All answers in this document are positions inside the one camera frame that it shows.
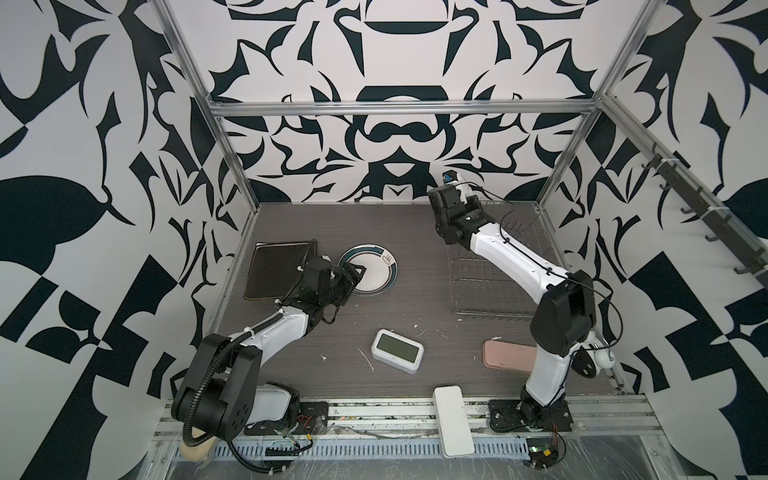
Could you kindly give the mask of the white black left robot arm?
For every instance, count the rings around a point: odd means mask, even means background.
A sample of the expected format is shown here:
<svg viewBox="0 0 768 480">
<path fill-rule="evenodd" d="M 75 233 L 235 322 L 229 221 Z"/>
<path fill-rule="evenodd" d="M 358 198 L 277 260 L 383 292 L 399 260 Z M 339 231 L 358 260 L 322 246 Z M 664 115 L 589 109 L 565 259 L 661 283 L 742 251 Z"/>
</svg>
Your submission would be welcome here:
<svg viewBox="0 0 768 480">
<path fill-rule="evenodd" d="M 366 273 L 364 266 L 336 265 L 325 256 L 312 256 L 298 268 L 299 276 L 277 301 L 265 320 L 232 335 L 206 336 L 174 396 L 171 415 L 182 424 L 182 444 L 188 449 L 226 442 L 235 460 L 246 469 L 266 475 L 284 472 L 285 462 L 255 463 L 234 444 L 250 426 L 281 434 L 291 447 L 288 456 L 312 448 L 312 439 L 299 443 L 293 436 L 300 415 L 294 388 L 277 382 L 261 384 L 261 367 L 280 350 L 306 337 L 319 323 L 332 323 L 328 308 L 345 305 Z"/>
</svg>

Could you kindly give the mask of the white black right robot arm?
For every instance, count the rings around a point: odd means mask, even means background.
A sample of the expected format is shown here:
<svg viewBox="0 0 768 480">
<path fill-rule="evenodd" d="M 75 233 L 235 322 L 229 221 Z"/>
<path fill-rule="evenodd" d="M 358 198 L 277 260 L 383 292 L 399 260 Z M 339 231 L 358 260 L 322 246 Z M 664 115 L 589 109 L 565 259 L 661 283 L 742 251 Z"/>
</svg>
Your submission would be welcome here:
<svg viewBox="0 0 768 480">
<path fill-rule="evenodd" d="M 435 230 L 445 243 L 489 261 L 536 305 L 530 322 L 536 344 L 532 372 L 519 399 L 490 401 L 490 428 L 497 433 L 570 431 L 565 400 L 569 373 L 594 378 L 615 365 L 612 342 L 596 329 L 592 279 L 583 271 L 568 272 L 514 239 L 462 183 L 432 189 L 428 197 Z"/>
</svg>

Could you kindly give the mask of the small white round plate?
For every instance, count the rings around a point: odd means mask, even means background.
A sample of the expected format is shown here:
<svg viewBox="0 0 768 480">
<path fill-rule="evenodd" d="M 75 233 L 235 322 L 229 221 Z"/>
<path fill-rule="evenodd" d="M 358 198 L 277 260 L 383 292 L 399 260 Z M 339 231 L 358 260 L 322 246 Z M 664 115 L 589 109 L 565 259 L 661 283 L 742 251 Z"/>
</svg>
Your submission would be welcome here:
<svg viewBox="0 0 768 480">
<path fill-rule="evenodd" d="M 391 288 L 398 276 L 394 255 L 376 244 L 354 246 L 341 255 L 338 264 L 351 263 L 363 267 L 365 272 L 353 290 L 358 296 L 374 296 Z"/>
</svg>

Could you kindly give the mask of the black square plate gold rim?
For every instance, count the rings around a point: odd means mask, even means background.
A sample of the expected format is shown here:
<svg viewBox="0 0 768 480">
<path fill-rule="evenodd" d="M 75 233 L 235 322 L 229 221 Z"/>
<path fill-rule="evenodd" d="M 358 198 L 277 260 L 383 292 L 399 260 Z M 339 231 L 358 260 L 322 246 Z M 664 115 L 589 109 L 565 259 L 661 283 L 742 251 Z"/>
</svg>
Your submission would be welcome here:
<svg viewBox="0 0 768 480">
<path fill-rule="evenodd" d="M 317 241 L 258 242 L 244 290 L 250 301 L 282 298 L 301 276 L 303 262 L 317 253 Z"/>
</svg>

